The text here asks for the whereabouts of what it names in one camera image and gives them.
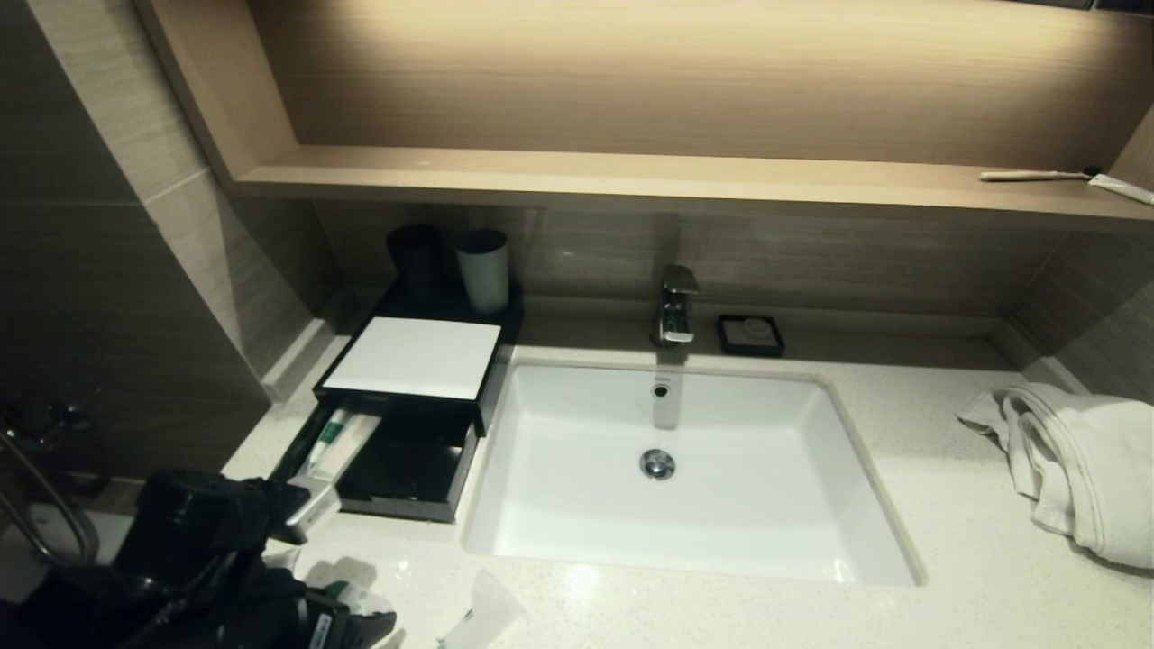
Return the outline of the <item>black drawer of box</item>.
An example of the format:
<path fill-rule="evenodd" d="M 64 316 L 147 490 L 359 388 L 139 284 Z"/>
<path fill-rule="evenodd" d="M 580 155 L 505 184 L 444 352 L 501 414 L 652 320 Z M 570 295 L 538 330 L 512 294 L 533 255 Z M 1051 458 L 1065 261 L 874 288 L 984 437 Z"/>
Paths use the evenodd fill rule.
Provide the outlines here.
<path fill-rule="evenodd" d="M 350 406 L 320 402 L 273 468 L 273 480 L 298 475 L 325 422 L 338 406 L 380 415 L 379 428 L 335 483 L 340 512 L 452 525 L 477 442 L 465 406 L 437 406 L 389 398 Z"/>

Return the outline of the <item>translucent packet small green print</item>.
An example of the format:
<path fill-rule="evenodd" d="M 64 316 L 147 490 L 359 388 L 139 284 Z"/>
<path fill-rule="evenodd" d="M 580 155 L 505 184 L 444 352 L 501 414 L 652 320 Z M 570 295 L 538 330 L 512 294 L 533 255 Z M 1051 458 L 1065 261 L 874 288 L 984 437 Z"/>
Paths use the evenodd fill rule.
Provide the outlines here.
<path fill-rule="evenodd" d="M 501 580 L 489 570 L 479 570 L 467 612 L 437 637 L 437 649 L 490 649 L 515 624 L 529 621 L 529 617 L 527 607 Z"/>

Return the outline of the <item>black box white lid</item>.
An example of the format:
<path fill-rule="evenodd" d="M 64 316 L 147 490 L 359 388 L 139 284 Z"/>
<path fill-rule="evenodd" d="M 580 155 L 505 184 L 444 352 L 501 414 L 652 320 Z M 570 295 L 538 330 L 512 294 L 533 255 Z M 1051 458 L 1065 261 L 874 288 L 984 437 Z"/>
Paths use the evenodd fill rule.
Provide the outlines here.
<path fill-rule="evenodd" d="M 465 406 L 485 438 L 525 318 L 522 288 L 508 306 L 478 314 L 460 290 L 424 309 L 389 288 L 313 393 L 321 402 L 370 406 L 389 398 Z"/>

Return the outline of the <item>white green toothpaste packet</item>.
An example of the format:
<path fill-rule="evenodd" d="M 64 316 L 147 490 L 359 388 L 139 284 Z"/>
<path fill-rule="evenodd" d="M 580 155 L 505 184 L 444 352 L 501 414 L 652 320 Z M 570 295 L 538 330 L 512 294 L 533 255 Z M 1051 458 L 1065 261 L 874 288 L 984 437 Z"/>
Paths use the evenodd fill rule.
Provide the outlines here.
<path fill-rule="evenodd" d="M 298 475 L 331 484 L 339 482 L 379 428 L 381 419 L 380 415 L 338 406 L 325 422 Z"/>

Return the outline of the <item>black cup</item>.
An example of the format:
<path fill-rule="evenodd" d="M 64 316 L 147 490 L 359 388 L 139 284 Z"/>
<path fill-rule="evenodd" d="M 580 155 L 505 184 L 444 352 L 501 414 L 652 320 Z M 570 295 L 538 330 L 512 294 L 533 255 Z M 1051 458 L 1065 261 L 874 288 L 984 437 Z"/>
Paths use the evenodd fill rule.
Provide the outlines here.
<path fill-rule="evenodd" d="M 430 307 L 445 292 L 441 231 L 429 224 L 409 224 L 387 234 L 398 279 L 415 305 Z"/>

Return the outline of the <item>white cup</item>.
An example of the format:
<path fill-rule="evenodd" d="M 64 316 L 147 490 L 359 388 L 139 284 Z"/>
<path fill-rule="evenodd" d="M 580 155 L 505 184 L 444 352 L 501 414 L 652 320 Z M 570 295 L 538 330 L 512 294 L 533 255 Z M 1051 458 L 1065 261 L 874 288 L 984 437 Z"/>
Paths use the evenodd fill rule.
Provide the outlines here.
<path fill-rule="evenodd" d="M 478 314 L 508 307 L 508 238 L 499 230 L 474 229 L 458 234 L 456 258 L 467 299 Z"/>

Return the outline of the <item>chrome faucet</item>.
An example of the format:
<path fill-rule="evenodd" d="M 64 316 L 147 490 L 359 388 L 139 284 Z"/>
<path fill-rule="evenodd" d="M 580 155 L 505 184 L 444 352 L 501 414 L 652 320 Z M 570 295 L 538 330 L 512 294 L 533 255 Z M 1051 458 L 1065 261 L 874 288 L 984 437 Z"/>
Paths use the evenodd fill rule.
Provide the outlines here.
<path fill-rule="evenodd" d="M 690 299 L 696 294 L 700 294 L 700 285 L 689 268 L 681 264 L 664 267 L 659 283 L 655 324 L 650 335 L 655 348 L 670 349 L 695 340 Z"/>

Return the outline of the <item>black square soap dish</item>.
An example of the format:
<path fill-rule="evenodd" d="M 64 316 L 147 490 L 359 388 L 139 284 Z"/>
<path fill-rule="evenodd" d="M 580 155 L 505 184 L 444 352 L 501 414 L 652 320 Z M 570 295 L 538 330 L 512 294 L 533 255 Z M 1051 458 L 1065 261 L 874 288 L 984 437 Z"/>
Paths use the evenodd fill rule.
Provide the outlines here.
<path fill-rule="evenodd" d="M 743 346 L 730 343 L 727 340 L 727 324 L 726 322 L 741 319 L 764 319 L 770 322 L 774 329 L 775 335 L 775 346 L 760 348 L 760 346 Z M 775 324 L 775 320 L 769 316 L 744 316 L 744 315 L 732 315 L 722 314 L 717 319 L 717 331 L 719 337 L 720 346 L 725 355 L 729 356 L 741 356 L 741 357 L 754 357 L 754 358 L 782 358 L 784 351 L 786 351 L 786 344 L 784 344 L 784 336 Z"/>

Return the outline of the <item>white rectangular sink basin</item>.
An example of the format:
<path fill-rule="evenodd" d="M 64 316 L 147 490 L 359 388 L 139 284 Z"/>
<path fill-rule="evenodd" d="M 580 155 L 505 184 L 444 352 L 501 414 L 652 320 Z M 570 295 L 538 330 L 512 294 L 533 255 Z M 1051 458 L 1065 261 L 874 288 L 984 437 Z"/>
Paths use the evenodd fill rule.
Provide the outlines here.
<path fill-rule="evenodd" d="M 479 555 L 917 587 L 829 387 L 803 375 L 519 364 L 463 545 Z M 638 460 L 664 449 L 669 480 Z"/>

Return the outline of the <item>white crumpled towel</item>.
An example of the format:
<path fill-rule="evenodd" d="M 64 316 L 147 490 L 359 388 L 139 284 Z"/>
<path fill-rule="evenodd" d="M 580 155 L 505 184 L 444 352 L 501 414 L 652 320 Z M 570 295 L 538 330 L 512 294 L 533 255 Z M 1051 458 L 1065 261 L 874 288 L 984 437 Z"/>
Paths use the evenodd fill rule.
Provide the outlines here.
<path fill-rule="evenodd" d="M 1031 382 L 977 394 L 957 419 L 1006 453 L 1034 525 L 1154 570 L 1154 406 Z"/>

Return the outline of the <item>beige toothbrush black bristles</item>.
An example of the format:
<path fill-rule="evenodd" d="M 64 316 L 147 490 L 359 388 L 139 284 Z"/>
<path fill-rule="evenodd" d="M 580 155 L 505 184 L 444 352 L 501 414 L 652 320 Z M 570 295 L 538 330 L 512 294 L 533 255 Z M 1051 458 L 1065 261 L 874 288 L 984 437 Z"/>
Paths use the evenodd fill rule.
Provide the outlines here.
<path fill-rule="evenodd" d="M 981 182 L 1046 182 L 1046 181 L 1089 181 L 1102 173 L 1100 166 L 1088 166 L 1081 171 L 986 171 L 977 174 Z"/>

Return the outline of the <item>small white toothpaste tube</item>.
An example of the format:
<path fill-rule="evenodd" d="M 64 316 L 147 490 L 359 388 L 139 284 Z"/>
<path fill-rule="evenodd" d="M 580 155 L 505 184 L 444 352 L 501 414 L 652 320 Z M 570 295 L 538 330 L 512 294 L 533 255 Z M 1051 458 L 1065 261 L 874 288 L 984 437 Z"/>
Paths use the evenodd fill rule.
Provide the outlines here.
<path fill-rule="evenodd" d="M 1088 180 L 1092 187 L 1112 192 L 1117 196 L 1129 197 L 1142 206 L 1154 206 L 1154 191 L 1138 187 L 1131 182 L 1110 177 L 1109 174 L 1095 174 Z"/>

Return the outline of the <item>light wooden wall shelf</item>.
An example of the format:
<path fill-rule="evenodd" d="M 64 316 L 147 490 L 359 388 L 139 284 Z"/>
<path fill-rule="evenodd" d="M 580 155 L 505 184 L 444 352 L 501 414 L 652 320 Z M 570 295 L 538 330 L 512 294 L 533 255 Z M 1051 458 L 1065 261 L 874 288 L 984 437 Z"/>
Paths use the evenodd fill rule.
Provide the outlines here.
<path fill-rule="evenodd" d="M 137 0 L 243 197 L 1154 231 L 1154 3 Z"/>

